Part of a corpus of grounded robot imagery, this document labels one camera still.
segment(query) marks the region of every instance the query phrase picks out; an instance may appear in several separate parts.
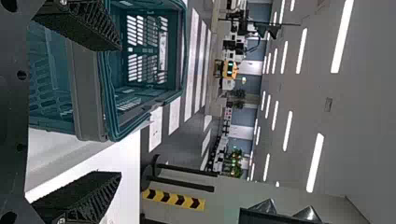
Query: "ceiling light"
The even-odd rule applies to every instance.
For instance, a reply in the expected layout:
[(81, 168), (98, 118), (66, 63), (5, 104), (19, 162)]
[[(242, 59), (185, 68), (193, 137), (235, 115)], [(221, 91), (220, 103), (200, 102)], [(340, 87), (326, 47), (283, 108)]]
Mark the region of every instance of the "ceiling light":
[(262, 66), (262, 73), (263, 73), (263, 74), (265, 74), (266, 65), (267, 65), (267, 56), (264, 57), (264, 64), (263, 64), (263, 66)]
[(264, 110), (264, 104), (265, 104), (265, 91), (262, 93), (262, 111)]
[(275, 49), (275, 53), (274, 53), (273, 74), (275, 73), (275, 69), (276, 69), (276, 59), (277, 59), (277, 49)]
[(269, 53), (269, 54), (268, 54), (268, 64), (267, 64), (267, 71), (266, 71), (266, 73), (267, 73), (267, 74), (270, 74), (271, 56), (272, 56), (272, 54), (271, 54), (271, 53)]
[(301, 35), (300, 52), (298, 54), (298, 61), (297, 61), (297, 68), (296, 68), (296, 73), (297, 74), (301, 73), (301, 65), (303, 63), (304, 50), (305, 50), (305, 41), (306, 41), (306, 33), (307, 32), (308, 32), (308, 29), (305, 28), (305, 29), (303, 29), (303, 34)]
[(291, 128), (292, 120), (293, 120), (293, 112), (289, 111), (288, 123), (286, 124), (285, 139), (283, 140), (283, 151), (288, 150), (289, 135), (290, 135), (290, 128)]
[(283, 13), (285, 11), (285, 0), (282, 0), (282, 6), (280, 8), (280, 16), (279, 16), (279, 23), (282, 24), (283, 21)]
[(296, 1), (295, 0), (291, 0), (291, 5), (290, 5), (290, 11), (294, 10), (294, 5), (295, 5)]
[(256, 132), (257, 132), (257, 122), (258, 122), (258, 120), (256, 119), (256, 122), (254, 124), (254, 134), (256, 134)]
[(271, 95), (268, 95), (267, 108), (265, 109), (265, 118), (268, 119), (270, 113)]
[(280, 74), (285, 73), (286, 57), (288, 56), (289, 41), (285, 42), (285, 48), (283, 48), (282, 65), (280, 67)]
[(256, 135), (256, 146), (259, 144), (260, 141), (260, 131), (262, 130), (262, 127), (259, 127), (259, 130), (257, 131)]
[(346, 0), (346, 3), (344, 4), (343, 17), (341, 18), (340, 30), (338, 31), (337, 43), (335, 45), (334, 56), (332, 58), (332, 73), (338, 73), (340, 71), (353, 3), (354, 0)]
[(309, 170), (308, 182), (306, 183), (306, 191), (312, 193), (314, 191), (315, 181), (317, 179), (319, 161), (321, 151), (323, 149), (324, 136), (318, 133), (317, 142), (315, 143), (314, 156), (312, 157), (311, 169)]
[(255, 166), (255, 164), (253, 163), (253, 165), (251, 166), (250, 180), (253, 180), (253, 176), (254, 176), (254, 166)]
[(268, 176), (268, 166), (270, 165), (271, 155), (267, 154), (267, 159), (265, 160), (265, 168), (264, 168), (264, 175), (262, 176), (262, 180), (265, 182), (267, 181)]
[(279, 101), (275, 102), (275, 110), (274, 110), (274, 118), (273, 118), (273, 126), (272, 126), (272, 130), (275, 130), (275, 126), (276, 126), (276, 117), (277, 117), (277, 108), (279, 107)]

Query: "black rubber pad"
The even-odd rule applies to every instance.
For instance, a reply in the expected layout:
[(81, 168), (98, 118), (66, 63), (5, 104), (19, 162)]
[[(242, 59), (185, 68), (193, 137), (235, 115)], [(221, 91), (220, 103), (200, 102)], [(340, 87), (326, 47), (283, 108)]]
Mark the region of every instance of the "black rubber pad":
[(121, 50), (120, 32), (101, 0), (47, 1), (33, 20), (87, 49)]
[(92, 172), (32, 203), (45, 223), (99, 224), (121, 181), (121, 173)]

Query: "hazard tape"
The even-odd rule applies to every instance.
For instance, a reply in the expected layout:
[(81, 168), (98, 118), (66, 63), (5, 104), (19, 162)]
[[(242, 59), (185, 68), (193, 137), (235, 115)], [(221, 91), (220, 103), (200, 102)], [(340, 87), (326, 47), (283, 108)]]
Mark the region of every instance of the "hazard tape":
[(163, 192), (156, 189), (147, 189), (142, 193), (144, 199), (157, 203), (166, 203), (180, 208), (203, 212), (205, 199), (196, 199), (185, 195)]

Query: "black metal pole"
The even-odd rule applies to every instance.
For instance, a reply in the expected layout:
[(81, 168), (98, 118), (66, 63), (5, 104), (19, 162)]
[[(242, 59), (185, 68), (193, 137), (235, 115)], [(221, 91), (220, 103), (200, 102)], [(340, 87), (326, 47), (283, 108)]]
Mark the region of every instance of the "black metal pole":
[[(220, 18), (219, 21), (233, 21), (230, 19), (222, 19)], [(264, 24), (264, 25), (276, 25), (276, 26), (301, 26), (301, 24), (296, 24), (296, 23), (273, 23), (273, 22), (268, 22), (268, 21), (247, 21), (248, 23), (255, 23), (255, 24)]]
[(179, 180), (156, 177), (156, 176), (152, 176), (152, 175), (147, 176), (147, 180), (158, 182), (158, 183), (163, 183), (163, 184), (168, 184), (168, 185), (180, 186), (180, 187), (188, 188), (188, 189), (198, 189), (198, 190), (207, 191), (210, 193), (215, 192), (215, 187), (213, 187), (213, 186), (193, 184), (193, 183), (183, 182), (183, 181), (179, 181)]
[(178, 166), (173, 166), (173, 165), (157, 164), (157, 168), (161, 168), (161, 169), (165, 169), (165, 170), (179, 171), (179, 172), (195, 174), (195, 175), (206, 175), (206, 176), (218, 177), (218, 174), (215, 174), (215, 173), (211, 173), (211, 172), (207, 172), (207, 171), (200, 171), (200, 170), (193, 170), (193, 169), (178, 167)]

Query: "plastic crate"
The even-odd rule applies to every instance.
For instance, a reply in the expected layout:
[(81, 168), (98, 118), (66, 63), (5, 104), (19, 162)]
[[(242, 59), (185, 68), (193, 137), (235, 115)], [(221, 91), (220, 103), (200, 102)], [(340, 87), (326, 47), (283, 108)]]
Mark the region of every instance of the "plastic crate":
[[(31, 127), (75, 134), (80, 140), (117, 142), (144, 126), (155, 108), (182, 94), (187, 69), (187, 58), (181, 58), (184, 3), (104, 3), (120, 30), (122, 51), (91, 54), (37, 23), (29, 26)], [(76, 69), (86, 58), (97, 65)]]

